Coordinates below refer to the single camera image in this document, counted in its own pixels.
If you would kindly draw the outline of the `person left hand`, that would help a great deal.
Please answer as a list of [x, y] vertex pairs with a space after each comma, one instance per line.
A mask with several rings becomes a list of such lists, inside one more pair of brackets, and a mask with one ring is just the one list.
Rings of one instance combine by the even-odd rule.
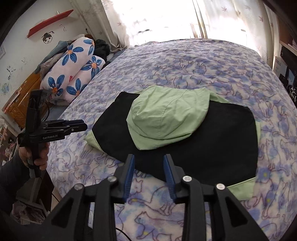
[[[39, 167], [41, 171], [45, 170], [47, 167], [48, 153], [49, 153], [49, 143], [42, 144], [43, 149], [39, 152], [39, 159], [34, 161], [34, 164]], [[26, 147], [19, 148], [19, 156], [26, 167], [28, 167], [28, 160], [32, 157], [32, 152]]]

